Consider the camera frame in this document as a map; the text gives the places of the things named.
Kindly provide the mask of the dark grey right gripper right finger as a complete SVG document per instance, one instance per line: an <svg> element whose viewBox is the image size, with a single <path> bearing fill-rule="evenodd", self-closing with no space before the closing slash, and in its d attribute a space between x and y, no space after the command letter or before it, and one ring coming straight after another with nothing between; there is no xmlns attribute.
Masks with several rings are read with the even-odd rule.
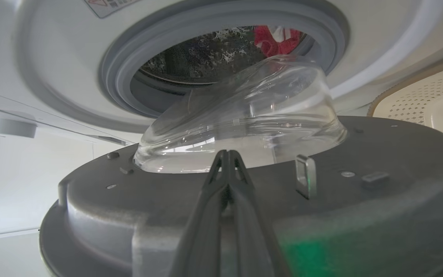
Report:
<svg viewBox="0 0 443 277"><path fill-rule="evenodd" d="M229 151L229 190L236 226L240 277L290 277L272 225L264 214L241 155Z"/></svg>

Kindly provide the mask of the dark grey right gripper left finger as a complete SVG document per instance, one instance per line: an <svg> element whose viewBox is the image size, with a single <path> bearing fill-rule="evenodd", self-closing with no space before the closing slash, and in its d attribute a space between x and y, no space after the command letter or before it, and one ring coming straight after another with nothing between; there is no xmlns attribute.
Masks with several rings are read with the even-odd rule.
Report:
<svg viewBox="0 0 443 277"><path fill-rule="evenodd" d="M228 186L228 152L216 154L179 241L173 277L220 276L220 216Z"/></svg>

